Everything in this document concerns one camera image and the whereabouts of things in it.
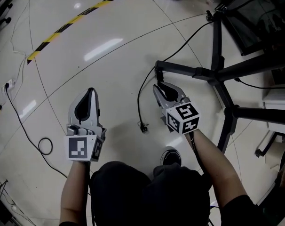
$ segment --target black stand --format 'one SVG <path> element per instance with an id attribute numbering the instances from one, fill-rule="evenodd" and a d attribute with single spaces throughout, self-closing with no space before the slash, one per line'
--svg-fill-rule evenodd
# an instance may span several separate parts
<path id="1" fill-rule="evenodd" d="M 207 81 L 214 86 L 225 105 L 225 121 L 222 129 L 218 148 L 224 153 L 230 136 L 236 130 L 238 118 L 246 118 L 257 121 L 267 121 L 285 125 L 285 110 L 243 108 L 234 105 L 224 85 L 224 81 L 232 80 L 263 71 L 285 67 L 285 49 L 269 54 L 264 54 L 244 62 L 224 68 L 222 56 L 222 30 L 220 13 L 214 16 L 208 12 L 206 17 L 214 21 L 214 41 L 211 70 L 202 67 L 192 68 L 169 62 L 157 61 L 155 75 L 158 81 L 163 81 L 163 71 L 179 73 L 191 76 L 194 79 Z"/>

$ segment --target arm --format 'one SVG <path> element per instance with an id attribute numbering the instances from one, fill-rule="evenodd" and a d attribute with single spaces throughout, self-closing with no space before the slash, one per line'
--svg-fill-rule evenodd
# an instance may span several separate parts
<path id="1" fill-rule="evenodd" d="M 189 134 L 185 136 L 192 146 Z M 200 130 L 194 131 L 194 141 L 200 159 L 212 180 L 219 207 L 223 208 L 238 196 L 247 195 L 226 156 Z"/>
<path id="2" fill-rule="evenodd" d="M 90 163 L 74 161 L 61 196 L 60 223 L 86 225 L 86 203 Z"/>

